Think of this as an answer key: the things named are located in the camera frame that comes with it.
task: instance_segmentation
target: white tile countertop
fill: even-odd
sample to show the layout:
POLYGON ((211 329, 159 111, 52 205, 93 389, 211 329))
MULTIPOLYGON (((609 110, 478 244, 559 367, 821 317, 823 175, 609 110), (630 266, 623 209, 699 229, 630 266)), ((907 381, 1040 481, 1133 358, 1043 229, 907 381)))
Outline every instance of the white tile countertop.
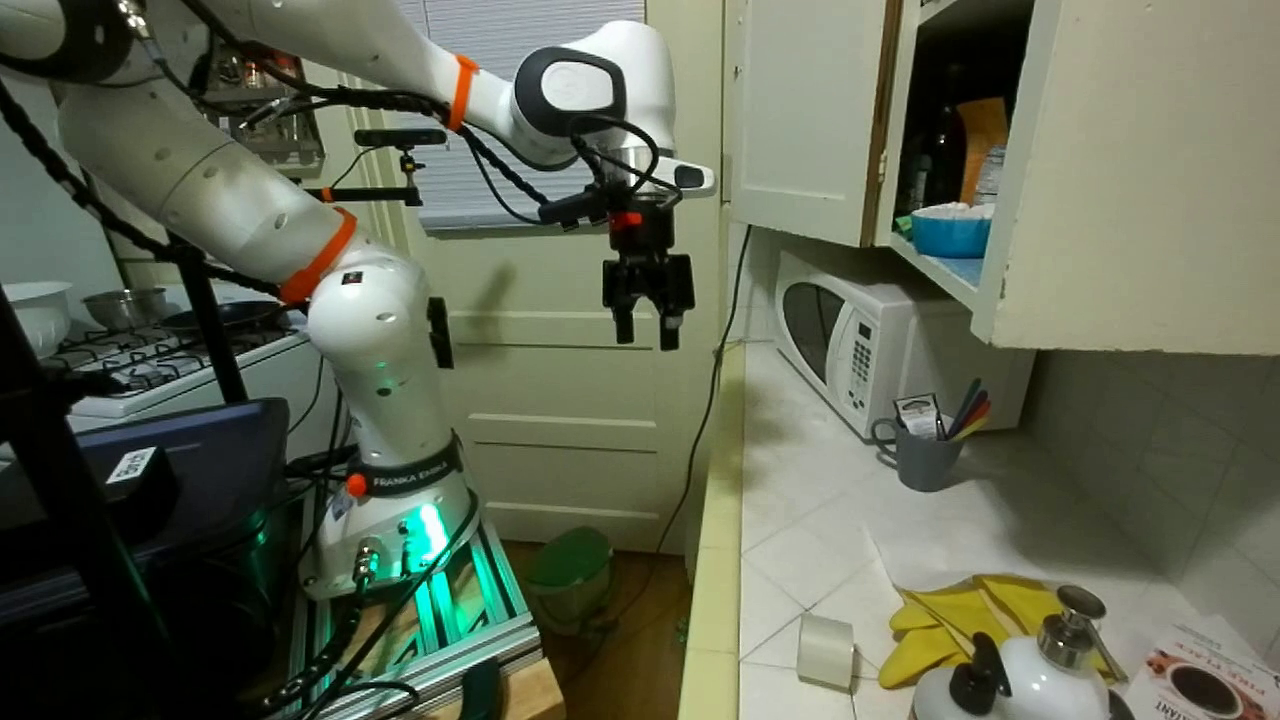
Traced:
POLYGON ((912 693, 874 686, 907 569, 1085 583, 1118 667, 1147 654, 1150 619, 1194 617, 1021 433, 972 442, 953 490, 912 493, 770 343, 735 349, 721 389, 682 720, 907 718, 912 693), (853 626, 853 693, 794 676, 803 614, 853 626))

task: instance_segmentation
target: microwave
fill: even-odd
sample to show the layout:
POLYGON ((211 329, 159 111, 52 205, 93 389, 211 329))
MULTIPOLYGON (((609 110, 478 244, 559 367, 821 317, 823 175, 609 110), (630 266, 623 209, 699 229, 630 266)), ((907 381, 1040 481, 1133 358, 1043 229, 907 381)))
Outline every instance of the microwave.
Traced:
POLYGON ((1036 353, 980 343, 969 310, 897 255, 779 248, 770 317, 779 358, 858 442, 898 396, 930 391, 957 413, 972 381, 990 396, 989 433, 1021 426, 1036 353))

